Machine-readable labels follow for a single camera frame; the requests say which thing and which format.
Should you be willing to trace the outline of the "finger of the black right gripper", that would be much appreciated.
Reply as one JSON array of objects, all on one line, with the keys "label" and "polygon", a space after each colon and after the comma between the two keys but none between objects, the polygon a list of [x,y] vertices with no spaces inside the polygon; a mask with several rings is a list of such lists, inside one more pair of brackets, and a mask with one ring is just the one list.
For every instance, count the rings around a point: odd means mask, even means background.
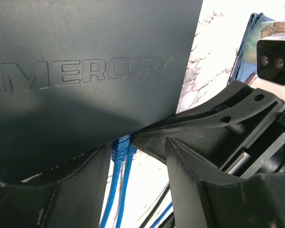
[{"label": "finger of the black right gripper", "polygon": [[275,121],[273,111],[183,112],[136,132],[131,144],[166,162],[165,142],[173,138],[201,159],[225,170],[243,148],[248,148]]}]

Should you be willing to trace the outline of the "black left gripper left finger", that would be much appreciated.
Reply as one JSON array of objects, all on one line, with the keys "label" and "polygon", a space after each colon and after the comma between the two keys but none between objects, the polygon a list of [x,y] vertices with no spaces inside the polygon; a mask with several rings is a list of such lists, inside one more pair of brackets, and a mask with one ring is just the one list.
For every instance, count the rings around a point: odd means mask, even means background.
[{"label": "black left gripper left finger", "polygon": [[111,144],[28,182],[0,181],[0,228],[97,228]]}]

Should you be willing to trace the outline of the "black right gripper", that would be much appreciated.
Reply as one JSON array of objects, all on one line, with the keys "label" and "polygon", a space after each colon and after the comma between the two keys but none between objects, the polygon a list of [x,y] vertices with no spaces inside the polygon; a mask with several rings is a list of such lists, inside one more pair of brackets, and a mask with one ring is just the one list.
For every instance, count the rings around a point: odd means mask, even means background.
[{"label": "black right gripper", "polygon": [[171,133],[228,133],[221,171],[240,178],[285,173],[285,102],[234,81],[207,102],[171,118]]}]

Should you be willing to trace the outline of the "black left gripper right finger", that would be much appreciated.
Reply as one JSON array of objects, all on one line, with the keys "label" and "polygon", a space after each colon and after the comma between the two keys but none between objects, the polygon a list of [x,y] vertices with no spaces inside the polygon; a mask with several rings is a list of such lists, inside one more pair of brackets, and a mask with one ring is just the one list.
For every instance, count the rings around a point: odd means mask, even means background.
[{"label": "black left gripper right finger", "polygon": [[167,138],[166,163],[179,228],[285,228],[285,174],[247,180],[201,160]]}]

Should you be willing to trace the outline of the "black network switch box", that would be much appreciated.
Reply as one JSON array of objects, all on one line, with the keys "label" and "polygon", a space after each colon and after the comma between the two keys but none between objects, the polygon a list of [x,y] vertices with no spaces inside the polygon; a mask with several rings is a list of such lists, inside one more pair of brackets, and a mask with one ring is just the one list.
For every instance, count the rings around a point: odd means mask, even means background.
[{"label": "black network switch box", "polygon": [[200,0],[0,0],[0,181],[176,112]]}]

